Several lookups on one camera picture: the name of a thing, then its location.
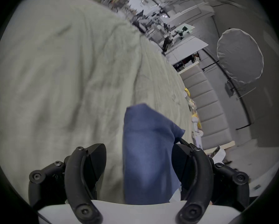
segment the yellow object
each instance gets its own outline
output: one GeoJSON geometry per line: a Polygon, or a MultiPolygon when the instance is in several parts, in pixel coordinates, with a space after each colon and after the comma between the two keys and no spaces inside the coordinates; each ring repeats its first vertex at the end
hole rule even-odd
{"type": "MultiPolygon", "coordinates": [[[[194,114],[193,114],[191,117],[197,117],[198,120],[199,120],[199,116],[198,116],[197,112],[194,112],[194,114]]],[[[198,128],[198,129],[202,129],[202,125],[201,125],[200,120],[199,120],[198,123],[197,123],[197,128],[198,128]]]]}
{"type": "Polygon", "coordinates": [[[189,90],[186,87],[185,87],[185,92],[190,97],[190,92],[189,92],[189,90]]]}

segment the screw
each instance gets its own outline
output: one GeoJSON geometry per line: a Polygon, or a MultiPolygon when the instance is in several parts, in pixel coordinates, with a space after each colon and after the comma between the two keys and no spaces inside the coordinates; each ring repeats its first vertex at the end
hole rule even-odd
{"type": "Polygon", "coordinates": [[[33,175],[33,178],[34,178],[35,180],[39,180],[40,177],[41,177],[41,174],[39,174],[39,173],[36,173],[36,174],[33,175]]]}
{"type": "Polygon", "coordinates": [[[93,214],[93,211],[89,205],[81,205],[76,209],[76,215],[85,220],[89,219],[93,214]]]}
{"type": "Polygon", "coordinates": [[[54,165],[57,166],[57,167],[62,166],[62,164],[63,163],[61,161],[55,161],[54,162],[54,165]]]}
{"type": "Polygon", "coordinates": [[[216,166],[217,168],[221,168],[221,167],[223,167],[223,166],[224,166],[224,164],[223,164],[223,163],[221,163],[221,162],[218,162],[218,163],[216,163],[216,164],[215,164],[215,166],[216,166]]]}
{"type": "Polygon", "coordinates": [[[190,204],[182,213],[182,217],[187,221],[198,220],[202,216],[202,208],[198,204],[190,204]]]}
{"type": "Polygon", "coordinates": [[[245,180],[245,177],[242,174],[238,174],[237,178],[238,178],[239,181],[244,181],[245,180]]]}

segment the black equipment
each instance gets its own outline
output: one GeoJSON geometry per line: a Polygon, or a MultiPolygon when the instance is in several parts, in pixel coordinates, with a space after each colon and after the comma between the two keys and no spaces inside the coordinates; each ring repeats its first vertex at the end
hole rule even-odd
{"type": "Polygon", "coordinates": [[[55,161],[29,175],[29,203],[36,209],[68,200],[81,223],[102,223],[91,200],[97,199],[96,182],[106,166],[104,144],[77,147],[64,162],[55,161]]]}
{"type": "Polygon", "coordinates": [[[162,53],[167,51],[168,45],[172,43],[172,40],[167,36],[164,38],[163,46],[162,46],[162,53]]]}
{"type": "Polygon", "coordinates": [[[193,144],[177,138],[172,165],[182,184],[181,200],[187,200],[176,216],[178,223],[197,223],[210,201],[243,211],[249,205],[249,177],[213,159],[193,144]]]}
{"type": "MultiPolygon", "coordinates": [[[[103,217],[91,200],[97,199],[95,185],[105,166],[104,144],[77,147],[64,162],[55,161],[30,173],[30,205],[40,210],[68,200],[81,223],[102,223],[103,217]]],[[[177,223],[197,223],[210,201],[239,211],[249,205],[249,177],[246,173],[235,171],[223,163],[214,164],[200,148],[181,138],[174,142],[172,166],[182,184],[181,200],[187,201],[176,216],[177,223]]]]}

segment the blue cloth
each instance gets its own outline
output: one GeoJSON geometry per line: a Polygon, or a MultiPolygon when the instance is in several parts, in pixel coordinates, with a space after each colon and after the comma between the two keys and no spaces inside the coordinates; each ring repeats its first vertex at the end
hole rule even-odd
{"type": "Polygon", "coordinates": [[[169,202],[180,187],[171,163],[172,148],[184,132],[146,104],[127,108],[123,133],[126,204],[169,202]]]}

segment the white cushioned headboard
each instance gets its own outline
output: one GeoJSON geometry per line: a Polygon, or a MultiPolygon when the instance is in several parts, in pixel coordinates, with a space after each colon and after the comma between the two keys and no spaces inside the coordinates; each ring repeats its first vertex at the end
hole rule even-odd
{"type": "Polygon", "coordinates": [[[198,62],[179,72],[191,98],[197,105],[202,124],[203,149],[217,147],[232,141],[229,125],[220,101],[198,62]]]}

